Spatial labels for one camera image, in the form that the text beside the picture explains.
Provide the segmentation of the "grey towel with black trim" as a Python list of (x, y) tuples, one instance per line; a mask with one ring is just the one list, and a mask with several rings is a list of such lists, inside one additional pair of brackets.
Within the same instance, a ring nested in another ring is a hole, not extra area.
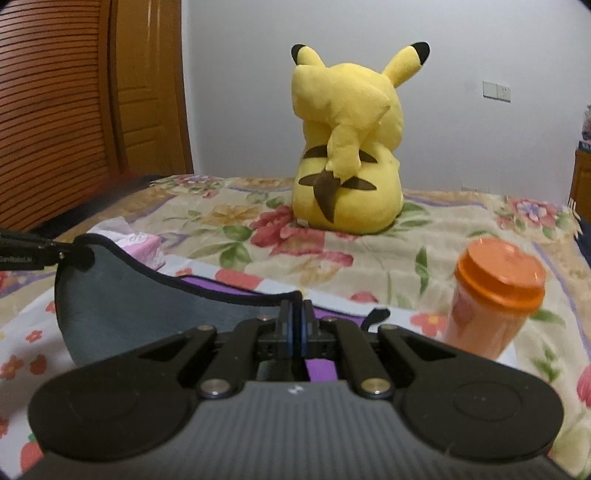
[(78, 366), (151, 344), (191, 328), (229, 332), (250, 318), (304, 315), (300, 292), (260, 294), (158, 273), (104, 236), (85, 234), (59, 262), (54, 301), (59, 330)]

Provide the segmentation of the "white floral cloth mat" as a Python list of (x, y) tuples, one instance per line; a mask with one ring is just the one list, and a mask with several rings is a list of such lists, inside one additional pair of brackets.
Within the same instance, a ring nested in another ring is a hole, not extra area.
[[(301, 260), (295, 280), (279, 282), (253, 269), (240, 272), (167, 255), (161, 273), (191, 285), (235, 294), (276, 294), (298, 290), (318, 313), (334, 311), (356, 322), (374, 308), (387, 308), (391, 323), (436, 339), (442, 337), (456, 281), (451, 272), (432, 274), (426, 293), (413, 299), (420, 285), (412, 268), (353, 272), (345, 267)], [(20, 477), (42, 457), (26, 418), (35, 388), (71, 369), (73, 362), (58, 331), (51, 272), (1, 276), (1, 472)]]

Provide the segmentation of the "wooden slatted headboard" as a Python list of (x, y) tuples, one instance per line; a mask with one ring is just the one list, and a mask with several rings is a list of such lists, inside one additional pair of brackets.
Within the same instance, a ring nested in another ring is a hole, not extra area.
[(108, 1), (1, 4), (1, 225), (29, 231), (122, 177)]

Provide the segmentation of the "orange lidded plastic cup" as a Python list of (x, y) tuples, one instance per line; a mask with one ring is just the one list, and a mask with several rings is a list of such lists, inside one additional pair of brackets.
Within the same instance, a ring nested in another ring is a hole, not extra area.
[(495, 360), (537, 313), (546, 270), (537, 257), (497, 238), (479, 238), (460, 255), (446, 344)]

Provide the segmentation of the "pink tissue box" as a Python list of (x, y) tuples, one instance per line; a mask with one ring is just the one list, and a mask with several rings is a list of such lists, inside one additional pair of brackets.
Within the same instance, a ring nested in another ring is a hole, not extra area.
[(165, 263), (160, 238), (133, 230), (121, 216), (104, 220), (94, 225), (87, 233), (101, 235), (113, 241), (128, 255), (154, 271), (159, 270)]

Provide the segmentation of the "floral bed blanket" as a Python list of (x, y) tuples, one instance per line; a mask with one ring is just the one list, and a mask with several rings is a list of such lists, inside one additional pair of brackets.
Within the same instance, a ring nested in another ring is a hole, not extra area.
[(301, 319), (280, 320), (263, 337), (256, 378), (226, 399), (204, 400), (169, 441), (131, 458), (84, 462), (42, 450), (16, 479), (585, 479), (590, 475), (590, 363), (580, 335), (590, 299), (590, 271), (573, 241), (571, 213), (555, 209), (559, 231), (535, 239), (526, 222), (499, 221), (508, 205), (496, 196), (436, 198), (412, 194), (383, 233), (353, 235), (297, 223), (287, 180), (172, 176), (118, 201), (54, 241), (73, 243), (94, 225), (123, 217), (176, 255), (226, 269), (270, 274), (279, 282), (303, 272), (301, 260), (356, 273), (412, 268), (426, 293), (430, 276), (451, 272), (468, 244), (497, 238), (538, 258), (546, 270), (539, 311), (495, 361), (533, 375), (558, 394), (564, 418), (548, 453), (520, 461), (470, 461), (414, 436), (394, 405), (369, 400), (339, 378), (335, 363), (308, 358)]

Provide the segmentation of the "wooden side cabinet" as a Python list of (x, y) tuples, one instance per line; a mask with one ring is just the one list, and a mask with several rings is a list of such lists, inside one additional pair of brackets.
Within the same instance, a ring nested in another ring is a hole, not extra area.
[(569, 200), (579, 216), (590, 221), (591, 215), (591, 154), (575, 151), (575, 163)]

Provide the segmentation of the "wooden door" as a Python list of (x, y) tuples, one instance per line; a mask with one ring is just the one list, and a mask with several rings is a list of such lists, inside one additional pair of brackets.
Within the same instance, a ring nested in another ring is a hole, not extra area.
[(111, 64), (119, 143), (131, 173), (191, 173), (181, 3), (112, 2)]

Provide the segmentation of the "yellow Pikachu plush toy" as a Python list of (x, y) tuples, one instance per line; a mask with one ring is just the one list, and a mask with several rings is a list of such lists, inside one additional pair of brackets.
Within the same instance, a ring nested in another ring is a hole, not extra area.
[(430, 53), (428, 43), (417, 42), (375, 71), (353, 63), (328, 66), (310, 46), (294, 45), (291, 102), (304, 133), (291, 196), (298, 224), (365, 235), (394, 223), (404, 204), (394, 156), (404, 133), (397, 90)]

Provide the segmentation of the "clutter pile on cabinet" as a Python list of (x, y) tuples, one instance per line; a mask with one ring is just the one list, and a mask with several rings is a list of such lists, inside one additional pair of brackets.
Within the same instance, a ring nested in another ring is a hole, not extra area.
[(584, 113), (583, 125), (581, 128), (581, 138), (578, 148), (588, 153), (591, 152), (591, 105), (586, 107)]

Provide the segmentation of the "white wall switch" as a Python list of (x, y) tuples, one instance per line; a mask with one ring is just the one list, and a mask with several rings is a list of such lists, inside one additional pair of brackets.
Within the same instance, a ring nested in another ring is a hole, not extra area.
[(512, 100), (511, 88), (489, 81), (482, 83), (483, 97), (491, 100), (498, 100), (510, 103)]

